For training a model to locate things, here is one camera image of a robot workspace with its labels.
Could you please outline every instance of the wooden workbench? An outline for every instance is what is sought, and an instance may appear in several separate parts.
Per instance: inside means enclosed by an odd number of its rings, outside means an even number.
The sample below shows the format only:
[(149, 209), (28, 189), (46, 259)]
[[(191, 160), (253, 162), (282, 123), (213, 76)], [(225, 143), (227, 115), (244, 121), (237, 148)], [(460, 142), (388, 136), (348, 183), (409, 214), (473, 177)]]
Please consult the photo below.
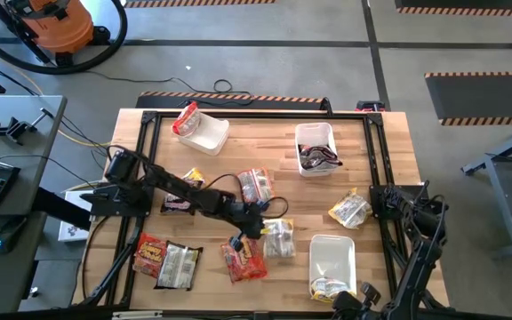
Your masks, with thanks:
[[(112, 144), (135, 149), (142, 111), (120, 110)], [(405, 113), (383, 113), (382, 116), (396, 184), (419, 183), (420, 176)], [(223, 173), (266, 167), (276, 195), (284, 196), (290, 203), (290, 211), (285, 217), (294, 218), (295, 221), (296, 257), (292, 260), (267, 260), (266, 278), (232, 284), (220, 245), (235, 234), (235, 228), (200, 214), (162, 214), (160, 207), (164, 192), (156, 190), (144, 232), (190, 247), (202, 246), (204, 252), (197, 267), (193, 290), (190, 292), (153, 290), (156, 280), (137, 274), (131, 309), (328, 311), (330, 304), (311, 300), (308, 292), (308, 252), (314, 235), (351, 237), (356, 245), (357, 288), (363, 281), (368, 281), (382, 293), (382, 299), (376, 308), (388, 302), (387, 272), (378, 223), (370, 218), (359, 229), (348, 230), (327, 214), (352, 187), (358, 187), (358, 193), (368, 199), (368, 187), (372, 180), (362, 122), (327, 121), (333, 127), (337, 151), (344, 165), (331, 176), (304, 179), (297, 170), (294, 128), (296, 124), (323, 120), (285, 118), (229, 121), (230, 134), (225, 146), (217, 156), (208, 156), (180, 144), (172, 135), (172, 120), (164, 119), (156, 164), (178, 176), (192, 167), (197, 167), (207, 181)], [(376, 137), (373, 134), (374, 144), (378, 147)], [(385, 183), (382, 170), (380, 171), (381, 183)], [(237, 192), (237, 185), (233, 180), (220, 180), (214, 187)], [(111, 266), (119, 224), (120, 219), (110, 219), (94, 238), (85, 270), (88, 292), (98, 284)], [(125, 275), (123, 269), (117, 286), (117, 297), (124, 287)], [(80, 275), (78, 280), (73, 302), (82, 300)], [(448, 305), (439, 265), (428, 288), (438, 301)]]

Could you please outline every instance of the white container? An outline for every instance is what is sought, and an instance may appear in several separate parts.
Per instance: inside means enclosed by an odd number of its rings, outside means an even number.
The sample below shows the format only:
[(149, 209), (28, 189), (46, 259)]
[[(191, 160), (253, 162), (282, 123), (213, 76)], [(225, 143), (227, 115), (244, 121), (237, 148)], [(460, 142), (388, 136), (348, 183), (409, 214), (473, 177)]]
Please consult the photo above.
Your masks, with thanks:
[(295, 127), (295, 155), (298, 158), (298, 168), (300, 174), (304, 177), (319, 177), (331, 174), (336, 168), (305, 170), (301, 167), (300, 151), (298, 145), (308, 145), (310, 147), (328, 145), (337, 155), (335, 147), (335, 138), (333, 137), (333, 128), (328, 123), (298, 124)]
[(309, 294), (311, 283), (320, 277), (348, 284), (356, 294), (355, 243), (346, 236), (315, 235), (309, 245)]
[(215, 119), (201, 113), (201, 121), (193, 133), (187, 137), (173, 134), (182, 144), (205, 152), (207, 155), (216, 156), (227, 141), (229, 126), (228, 120)]

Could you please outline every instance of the food package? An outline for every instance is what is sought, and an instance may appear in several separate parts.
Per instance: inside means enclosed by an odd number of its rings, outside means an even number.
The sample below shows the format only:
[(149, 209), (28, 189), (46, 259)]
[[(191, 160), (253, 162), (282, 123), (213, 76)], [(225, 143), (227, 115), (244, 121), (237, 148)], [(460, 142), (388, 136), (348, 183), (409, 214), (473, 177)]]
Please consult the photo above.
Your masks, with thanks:
[(244, 248), (240, 252), (236, 252), (230, 244), (220, 246), (227, 262), (228, 274), (232, 283), (247, 279), (258, 279), (268, 274), (256, 240), (244, 237), (242, 242)]
[[(203, 174), (197, 169), (193, 168), (187, 174), (185, 174), (182, 179), (184, 181), (188, 182), (193, 187), (200, 188), (204, 183), (204, 176)], [(161, 205), (161, 212), (173, 212), (173, 211), (180, 211), (180, 212), (189, 212), (191, 214), (194, 213), (194, 211), (191, 209), (191, 204), (178, 196), (174, 196), (170, 193), (168, 193), (165, 196), (165, 200), (163, 204)]]
[(179, 136), (187, 137), (195, 132), (201, 123), (201, 111), (199, 111), (196, 102), (193, 101), (181, 111), (177, 120), (173, 122), (172, 130)]
[(168, 241), (167, 253), (154, 289), (191, 290), (201, 252), (203, 248), (189, 248)]
[(264, 220), (264, 258), (291, 258), (295, 256), (293, 219)]
[(242, 184), (242, 193), (245, 202), (266, 202), (274, 196), (272, 182), (268, 171), (264, 168), (255, 168), (238, 173), (238, 179)]
[(339, 292), (349, 292), (348, 285), (340, 280), (328, 277), (320, 277), (311, 283), (311, 299), (331, 303), (335, 300)]
[(372, 213), (371, 205), (352, 188), (331, 208), (332, 216), (345, 228), (357, 228)]
[(134, 253), (133, 270), (157, 278), (164, 261), (167, 245), (147, 233), (141, 233), (138, 249)]
[(327, 145), (310, 147), (298, 145), (301, 167), (305, 170), (333, 169), (343, 163)]

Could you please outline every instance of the orange shop vacuum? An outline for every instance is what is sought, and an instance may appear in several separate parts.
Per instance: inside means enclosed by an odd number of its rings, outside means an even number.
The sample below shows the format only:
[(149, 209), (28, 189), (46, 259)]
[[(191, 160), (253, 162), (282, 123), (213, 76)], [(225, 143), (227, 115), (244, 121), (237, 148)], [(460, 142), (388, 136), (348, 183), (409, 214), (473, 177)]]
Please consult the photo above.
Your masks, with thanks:
[[(0, 0), (0, 21), (42, 62), (17, 59), (0, 48), (0, 58), (19, 68), (47, 75), (66, 75), (98, 66), (122, 46), (127, 17), (120, 0), (111, 0), (120, 18), (120, 31), (110, 41), (105, 27), (94, 26), (80, 0)], [(74, 54), (87, 45), (107, 45), (96, 57), (75, 64)], [(54, 62), (47, 55), (54, 55)]]

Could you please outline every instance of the black and orange tape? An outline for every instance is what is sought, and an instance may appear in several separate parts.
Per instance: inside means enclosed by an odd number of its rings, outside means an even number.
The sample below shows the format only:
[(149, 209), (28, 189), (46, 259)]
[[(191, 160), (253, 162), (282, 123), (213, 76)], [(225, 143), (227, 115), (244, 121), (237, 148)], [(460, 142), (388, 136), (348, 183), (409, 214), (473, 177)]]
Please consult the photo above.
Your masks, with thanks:
[(512, 116), (463, 117), (440, 119), (441, 125), (512, 125)]
[(399, 13), (512, 17), (512, 9), (401, 7)]
[(424, 77), (432, 76), (512, 76), (512, 71), (501, 72), (427, 72)]
[(128, 1), (125, 8), (159, 8), (229, 4), (273, 4), (276, 0), (138, 0)]
[(323, 98), (293, 98), (276, 96), (256, 96), (248, 94), (224, 94), (224, 93), (195, 93), (195, 92), (142, 92), (140, 97), (182, 97), (198, 99), (224, 99), (224, 100), (258, 100), (258, 101), (282, 101), (282, 102), (307, 102), (321, 103)]

